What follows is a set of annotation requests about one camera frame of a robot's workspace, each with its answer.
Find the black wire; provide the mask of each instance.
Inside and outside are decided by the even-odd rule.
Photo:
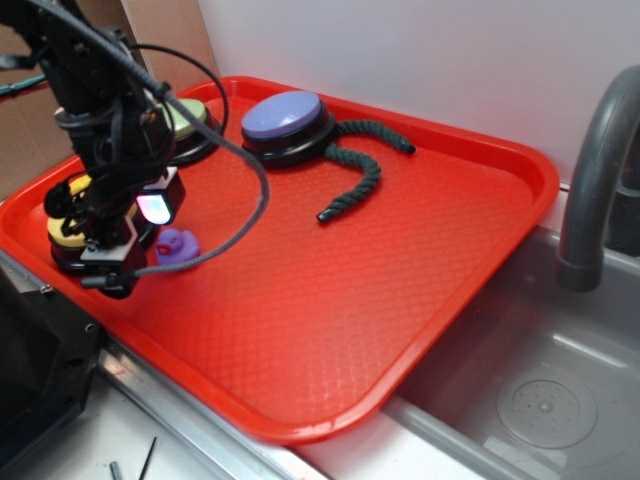
[[[149,449],[149,453],[147,454],[147,458],[144,461],[144,466],[142,467],[142,472],[140,472],[140,478],[138,480],[144,480],[147,475],[147,469],[149,468],[149,463],[151,463],[151,455],[153,454],[153,449],[156,448],[156,441],[158,437],[153,437],[153,442],[151,442],[151,448]]]
[[[122,98],[116,97],[113,101],[113,117],[111,118],[111,163],[120,163],[122,153]]]
[[[220,123],[220,135],[224,135],[224,132],[227,128],[227,123],[229,122],[229,98],[227,96],[227,92],[225,91],[224,85],[222,85],[222,82],[220,82],[218,77],[209,68],[207,68],[204,64],[202,64],[195,58],[169,47],[153,45],[151,43],[134,43],[133,45],[130,45],[130,48],[156,50],[158,52],[168,53],[169,55],[181,58],[182,60],[185,60],[186,62],[189,62],[202,70],[211,79],[211,81],[216,84],[216,87],[218,87],[218,90],[220,91],[220,97],[222,98],[222,105],[224,108],[222,114],[222,122]]]
[[[167,105],[167,102],[165,102],[164,100],[162,100],[160,102],[160,104],[164,107],[164,111],[167,112],[167,115],[169,116],[169,127],[171,128],[172,132],[176,131],[176,122],[173,119],[173,113],[171,113],[171,110],[169,110],[169,107]]]
[[[176,265],[167,265],[167,266],[159,266],[159,267],[148,267],[140,270],[136,270],[134,272],[129,272],[127,274],[122,275],[123,280],[126,281],[126,277],[141,277],[143,275],[148,275],[151,273],[165,273],[165,272],[175,272],[178,270],[185,270],[191,268],[195,265],[198,265],[202,262],[210,260],[221,253],[227,251],[233,245],[235,245],[260,219],[266,207],[269,203],[270,197],[270,189],[269,182],[267,179],[267,174],[264,171],[264,168],[258,162],[253,155],[244,150],[243,148],[235,145],[230,142],[226,138],[220,136],[214,130],[209,128],[203,122],[198,120],[189,112],[187,108],[170,92],[170,86],[165,83],[160,83],[156,79],[154,79],[149,73],[142,68],[140,65],[135,63],[133,60],[129,58],[122,50],[115,47],[111,42],[105,39],[99,32],[87,26],[84,22],[78,20],[68,11],[51,4],[45,0],[25,0],[32,6],[40,8],[42,11],[52,15],[53,17],[59,19],[63,23],[65,23],[69,28],[71,28],[74,32],[82,36],[84,39],[93,43],[97,47],[101,48],[104,53],[116,64],[118,68],[124,70],[133,80],[140,83],[147,90],[151,92],[151,94],[158,101],[166,101],[173,108],[175,108],[188,122],[190,122],[196,130],[198,130],[203,136],[205,136],[208,140],[212,141],[216,145],[222,146],[229,150],[231,153],[239,156],[242,160],[255,172],[258,180],[260,182],[260,198],[258,200],[258,205],[254,210],[253,214],[249,217],[247,222],[226,242],[224,242],[219,247],[211,250],[210,252],[201,255],[191,261],[183,262]]]

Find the red tray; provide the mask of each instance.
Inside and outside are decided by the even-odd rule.
[[[237,143],[242,116],[291,89],[243,77],[224,84]],[[184,96],[221,118],[212,85]],[[382,181],[334,222],[315,215],[359,172],[323,159],[271,171],[271,204],[239,244],[194,270],[144,277],[129,299],[112,300],[82,289],[49,256],[42,199],[82,169],[72,158],[0,207],[0,247],[244,431],[281,444],[329,436],[384,402],[551,205],[559,180],[522,145],[322,98],[338,120],[382,121],[418,147],[408,156],[375,138],[339,139],[376,158]],[[175,226],[204,251],[256,205],[253,172],[226,151],[181,176],[187,199]]]

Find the dark green rope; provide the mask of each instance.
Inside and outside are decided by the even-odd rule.
[[[416,147],[414,147],[406,137],[374,120],[347,120],[339,122],[336,125],[336,129],[338,136],[351,134],[375,135],[401,152],[412,154],[416,151]],[[316,215],[316,218],[322,223],[326,223],[332,218],[343,214],[367,198],[371,191],[378,185],[382,172],[378,162],[369,155],[340,148],[335,143],[331,143],[327,147],[324,155],[340,165],[359,168],[364,172],[364,178],[353,190],[334,198],[327,208]]]
[[[375,120],[346,120],[338,123],[336,126],[338,128],[338,135],[357,133],[375,135],[383,142],[388,143],[401,152],[412,154],[416,151],[416,147],[414,147],[406,137]]]
[[[324,154],[327,158],[340,165],[361,169],[364,172],[364,178],[360,180],[360,183],[353,190],[334,198],[327,208],[316,215],[316,218],[322,223],[341,215],[364,200],[371,193],[371,190],[378,185],[380,172],[382,171],[378,162],[369,155],[340,148],[335,143],[330,144]]]

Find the faucet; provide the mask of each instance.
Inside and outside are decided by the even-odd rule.
[[[640,65],[613,80],[591,120],[571,181],[556,261],[564,288],[600,284],[603,246],[640,256]]]

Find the sink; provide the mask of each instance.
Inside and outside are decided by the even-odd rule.
[[[607,251],[601,286],[572,293],[557,244],[534,230],[396,396],[500,478],[638,478],[640,261]]]

